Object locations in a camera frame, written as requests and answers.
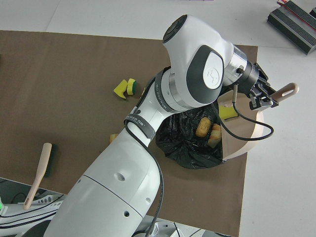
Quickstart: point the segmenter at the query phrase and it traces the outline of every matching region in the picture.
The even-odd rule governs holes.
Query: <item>trash bag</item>
[[[207,105],[166,118],[156,133],[157,146],[166,157],[188,169],[211,168],[222,164],[222,142],[214,149],[207,145],[213,124],[220,124],[215,113],[211,105]],[[200,138],[196,136],[196,129],[203,117],[208,117],[212,126],[206,137]]]

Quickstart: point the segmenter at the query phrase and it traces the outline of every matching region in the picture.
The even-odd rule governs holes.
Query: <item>white table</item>
[[[295,0],[310,11],[314,0]],[[0,29],[162,39],[179,16],[200,17],[234,44],[259,46],[275,89],[300,92],[265,111],[276,132],[249,152],[239,235],[316,236],[316,52],[306,56],[267,22],[276,0],[0,0]]]

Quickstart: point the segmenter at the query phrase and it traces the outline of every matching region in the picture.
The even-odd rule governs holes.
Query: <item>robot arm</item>
[[[159,188],[158,167],[146,146],[162,121],[212,103],[222,86],[238,83],[242,92],[251,94],[260,77],[243,52],[195,17],[177,19],[163,44],[171,68],[155,76],[126,117],[140,142],[123,129],[71,189],[45,237],[131,237]],[[253,98],[260,97],[256,92]]]

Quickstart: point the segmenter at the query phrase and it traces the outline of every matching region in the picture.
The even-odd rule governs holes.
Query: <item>circular logo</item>
[[[204,83],[210,89],[216,89],[221,82],[218,71],[210,67],[204,71]]]

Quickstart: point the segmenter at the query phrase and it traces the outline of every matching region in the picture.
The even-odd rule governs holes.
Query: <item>brown paper sheet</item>
[[[242,50],[256,61],[257,47]],[[122,129],[147,81],[169,64],[160,40],[0,31],[0,177],[32,184],[50,142],[58,150],[40,186],[68,193]],[[113,89],[129,78],[137,92],[123,100]],[[246,155],[187,170],[151,149],[165,176],[160,217],[237,236]]]

